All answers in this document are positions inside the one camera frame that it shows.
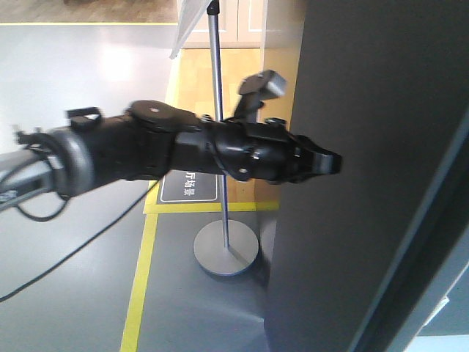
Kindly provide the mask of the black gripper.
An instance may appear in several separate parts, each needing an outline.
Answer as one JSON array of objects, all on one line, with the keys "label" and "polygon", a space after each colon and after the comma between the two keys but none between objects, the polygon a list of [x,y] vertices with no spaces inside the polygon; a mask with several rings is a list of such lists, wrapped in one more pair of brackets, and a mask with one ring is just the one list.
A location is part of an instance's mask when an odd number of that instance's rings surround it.
[{"label": "black gripper", "polygon": [[232,117],[221,122],[202,118],[201,172],[272,184],[298,184],[340,173],[339,154],[306,136],[291,134],[281,119],[267,123],[253,119],[251,116],[263,106],[260,94],[251,93],[241,96]]}]

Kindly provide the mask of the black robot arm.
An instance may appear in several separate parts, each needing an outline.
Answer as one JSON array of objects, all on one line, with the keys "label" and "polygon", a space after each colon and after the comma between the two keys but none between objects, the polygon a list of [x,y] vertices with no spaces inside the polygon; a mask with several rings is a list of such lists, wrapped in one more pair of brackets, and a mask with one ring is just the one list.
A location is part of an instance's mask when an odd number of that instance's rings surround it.
[{"label": "black robot arm", "polygon": [[2,209],[48,192],[69,200],[117,180],[159,180],[172,170],[274,184],[341,170],[340,155],[276,118],[259,123],[239,113],[216,122],[156,100],[137,100],[116,117],[95,107],[67,116],[67,126],[16,133],[20,149],[1,156]]}]

